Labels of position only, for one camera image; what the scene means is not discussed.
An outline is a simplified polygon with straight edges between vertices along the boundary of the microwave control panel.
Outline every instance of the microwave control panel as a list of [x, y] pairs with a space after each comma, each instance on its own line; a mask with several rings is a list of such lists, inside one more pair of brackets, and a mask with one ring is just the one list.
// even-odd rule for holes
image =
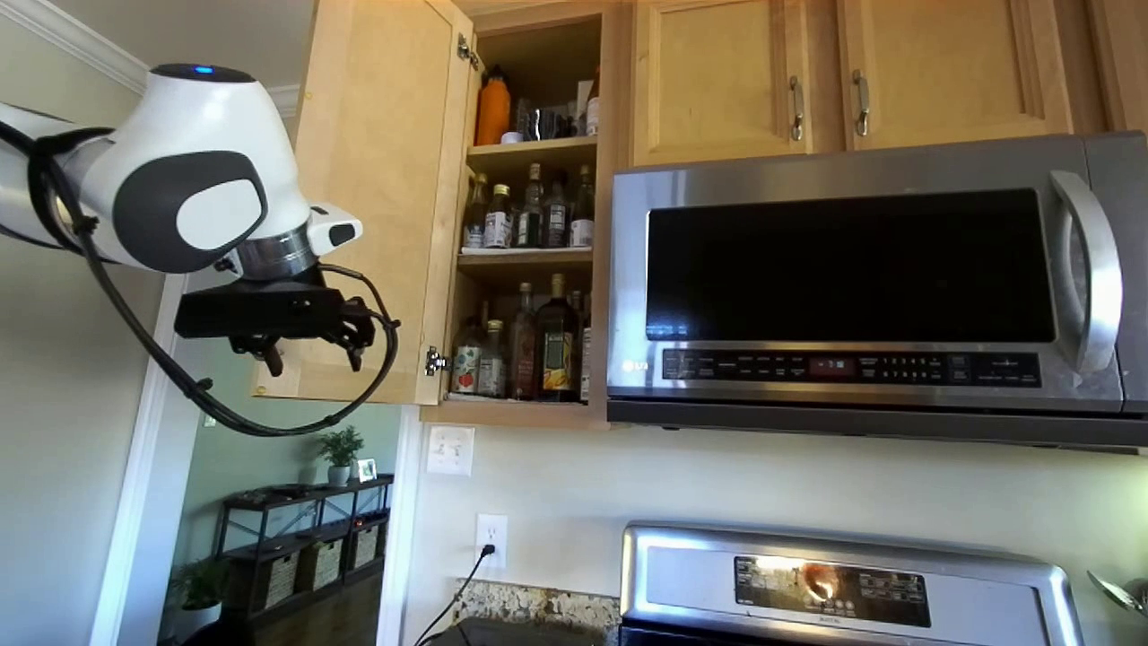
[[664, 380], [1040, 388], [1030, 353], [662, 351]]

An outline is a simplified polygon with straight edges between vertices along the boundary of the ceiling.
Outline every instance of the ceiling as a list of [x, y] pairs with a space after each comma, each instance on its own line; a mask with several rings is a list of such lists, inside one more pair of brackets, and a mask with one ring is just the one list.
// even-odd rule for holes
[[315, 0], [52, 0], [149, 65], [210, 63], [267, 87], [303, 78]]

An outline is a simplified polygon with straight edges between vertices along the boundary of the microwave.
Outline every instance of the microwave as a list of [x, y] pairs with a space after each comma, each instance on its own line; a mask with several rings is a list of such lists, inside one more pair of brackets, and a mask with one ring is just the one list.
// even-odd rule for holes
[[636, 170], [612, 217], [613, 422], [1148, 445], [1142, 133]]

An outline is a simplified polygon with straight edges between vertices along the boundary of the stove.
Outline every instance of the stove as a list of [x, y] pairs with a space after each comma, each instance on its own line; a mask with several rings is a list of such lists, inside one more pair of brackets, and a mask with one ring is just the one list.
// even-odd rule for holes
[[1064, 570], [1010, 554], [631, 524], [620, 646], [1083, 646]]

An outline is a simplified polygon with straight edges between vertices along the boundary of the cabinet handle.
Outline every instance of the cabinet handle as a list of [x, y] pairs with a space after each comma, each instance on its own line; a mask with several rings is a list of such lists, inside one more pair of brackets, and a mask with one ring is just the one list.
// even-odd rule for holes
[[790, 77], [790, 91], [793, 92], [793, 130], [790, 135], [794, 141], [800, 141], [805, 134], [805, 94], [801, 92], [801, 81], [796, 76]]
[[858, 86], [858, 101], [861, 103], [861, 114], [858, 115], [858, 134], [869, 135], [869, 81], [866, 80], [861, 70], [853, 70], [853, 83]]

